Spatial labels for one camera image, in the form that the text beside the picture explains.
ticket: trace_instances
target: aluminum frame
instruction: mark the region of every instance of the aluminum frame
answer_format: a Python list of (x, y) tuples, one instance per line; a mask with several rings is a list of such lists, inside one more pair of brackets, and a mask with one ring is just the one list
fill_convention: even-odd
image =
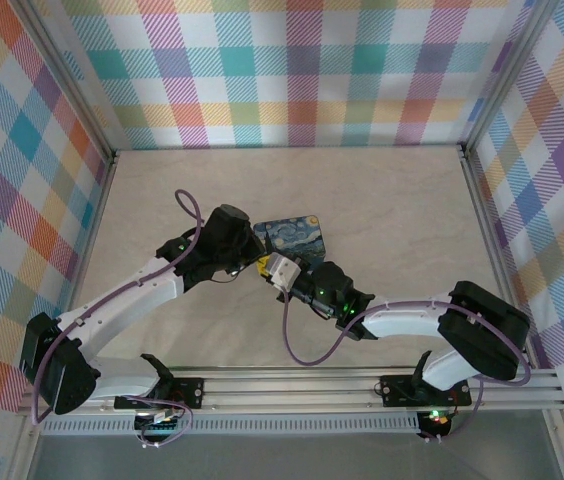
[(521, 35), (514, 42), (508, 58), (497, 78), (493, 91), (490, 93), (478, 118), (469, 132), (466, 145), (469, 152), (474, 152), (480, 140), (493, 122), (495, 115), (502, 106), (513, 83), (517, 80), (524, 63), (531, 54), (533, 47), (544, 27), (551, 19), (560, 0), (540, 0), (535, 3), (533, 11), (524, 26)]
[(67, 100), (73, 106), (77, 117), (84, 125), (94, 145), (105, 158), (112, 159), (115, 149), (109, 143), (96, 115), (84, 99), (75, 77), (64, 60), (64, 56), (56, 48), (37, 10), (28, 0), (9, 0), (9, 3), (38, 47), (38, 50), (40, 50), (44, 62), (49, 67), (62, 92), (66, 95)]
[[(204, 399), (196, 415), (382, 413), (430, 411), (431, 407), (383, 407), (374, 387), (383, 375), (410, 375), (413, 368), (190, 368), (172, 369), (176, 377), (204, 378)], [(469, 380), (475, 397), (478, 381)], [(28, 413), (25, 395), (20, 412)], [(471, 410), (473, 407), (460, 407)], [(523, 387), (485, 384), (481, 409), (561, 410), (564, 392), (553, 370), (534, 370)], [(88, 400), (67, 415), (128, 415), (113, 400)]]
[[(475, 161), (479, 161), (477, 153), (470, 152), (461, 146), (458, 146), (458, 156), (462, 165), (462, 171), (467, 183), (469, 195), (473, 202), (475, 214), (482, 230), (484, 244), (491, 261), (493, 273), (495, 275), (500, 295), (508, 303), (519, 307), (519, 300), (515, 295), (515, 290), (511, 284), (511, 280), (507, 273), (506, 263), (504, 261), (504, 254), (502, 249), (497, 243), (497, 236), (493, 228), (493, 224), (489, 220), (488, 211), (486, 208), (486, 200), (479, 189), (479, 178), (475, 171)], [(530, 341), (526, 344), (526, 353), (528, 355), (531, 365), (537, 367), (539, 365), (537, 355), (533, 349)], [(564, 477), (564, 409), (559, 411), (543, 409), (544, 420), (547, 426), (547, 431), (553, 445), (560, 470)]]

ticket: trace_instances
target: marble floor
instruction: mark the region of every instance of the marble floor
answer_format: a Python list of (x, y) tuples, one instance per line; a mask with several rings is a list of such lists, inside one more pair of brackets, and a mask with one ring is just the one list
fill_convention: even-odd
[[(175, 203), (190, 191), (208, 216), (229, 203), (253, 223), (317, 215), (327, 259), (359, 290), (388, 298), (447, 293), (472, 280), (497, 293), (454, 147), (152, 151), (122, 153), (79, 295), (91, 300), (193, 226)], [(282, 304), (255, 267), (162, 305), (101, 352), (152, 353), (170, 366), (292, 366)], [(291, 344), (314, 359), (339, 332), (298, 301)], [(442, 340), (345, 340), (325, 366), (412, 366)]]

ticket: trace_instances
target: colorful plaid pattern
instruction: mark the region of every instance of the colorful plaid pattern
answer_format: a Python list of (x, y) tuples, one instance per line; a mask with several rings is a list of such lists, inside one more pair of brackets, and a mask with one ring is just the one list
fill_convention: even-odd
[(105, 162), (6, 0), (0, 0), (0, 474), (27, 382), (24, 326), (66, 307)]
[(564, 386), (564, 0), (478, 153), (499, 242), (542, 363)]
[(533, 1), (65, 0), (80, 52), (36, 3), (109, 131), (154, 149), (457, 143)]

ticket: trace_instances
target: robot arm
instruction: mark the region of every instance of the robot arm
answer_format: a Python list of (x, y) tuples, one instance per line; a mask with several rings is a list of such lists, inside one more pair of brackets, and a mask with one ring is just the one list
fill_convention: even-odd
[(309, 271), (300, 258), (272, 253), (260, 273), (283, 292), (279, 300), (299, 299), (334, 318), (336, 327), (355, 340), (391, 335), (445, 339), (449, 348), (435, 356), (425, 352), (413, 375), (413, 396), (421, 402), (478, 374), (507, 381), (517, 373), (520, 358), (514, 350), (523, 348), (530, 321), (474, 283), (458, 282), (446, 298), (388, 302), (356, 290), (353, 280), (333, 262)]
[[(40, 384), (40, 395), (55, 413), (68, 413), (89, 398), (168, 395), (172, 376), (155, 357), (121, 360), (97, 354), (147, 312), (220, 270), (237, 274), (264, 253), (249, 217), (230, 205), (213, 211), (190, 249), (193, 233), (189, 230), (167, 241), (142, 269), (92, 302), (57, 319), (41, 313), (29, 321), (20, 370), (34, 383), (44, 356), (56, 344), (48, 363), (42, 365)], [(187, 249), (190, 253), (170, 268)], [(101, 306), (83, 318), (97, 304)]]
[[(529, 320), (477, 285), (459, 282), (449, 294), (450, 300), (386, 302), (356, 290), (353, 280), (333, 262), (309, 271), (301, 258), (272, 253), (266, 257), (268, 261), (263, 260), (264, 248), (250, 227), (249, 217), (230, 205), (213, 211), (192, 246), (193, 231), (167, 241), (155, 258), (121, 284), (123, 288), (116, 287), (57, 319), (43, 313), (29, 321), (20, 369), (31, 383), (36, 377), (41, 379), (40, 395), (55, 413), (68, 413), (89, 398), (136, 395), (147, 400), (171, 400), (174, 391), (186, 386), (175, 388), (176, 379), (152, 355), (121, 360), (97, 354), (153, 308), (210, 280), (217, 271), (237, 274), (255, 261), (265, 262), (260, 272), (269, 283), (334, 318), (336, 327), (355, 340), (391, 335), (444, 338), (449, 348), (436, 356), (426, 352), (409, 378), (409, 388), (420, 404), (435, 405), (437, 394), (478, 373), (509, 380), (517, 372), (519, 358), (512, 353), (511, 345), (522, 348)], [(190, 253), (177, 263), (175, 259), (183, 251)], [(466, 315), (443, 305), (460, 306), (480, 315), (502, 332), (509, 344), (482, 328), (481, 322), (471, 322)], [(90, 310), (90, 316), (83, 318)], [(368, 313), (360, 317), (361, 312)], [(41, 368), (44, 357), (50, 360), (46, 368)], [(199, 407), (199, 400), (193, 401)], [(196, 408), (189, 401), (185, 403)]]

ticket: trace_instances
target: yellow object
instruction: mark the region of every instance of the yellow object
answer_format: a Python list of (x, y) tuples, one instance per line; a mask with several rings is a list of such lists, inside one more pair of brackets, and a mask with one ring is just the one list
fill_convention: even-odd
[(266, 271), (266, 262), (269, 261), (269, 257), (271, 255), (267, 255), (266, 257), (260, 257), (258, 258), (257, 263), (255, 264), (256, 267), (258, 267), (258, 273), (260, 274), (260, 276), (262, 277), (268, 277), (269, 274)]

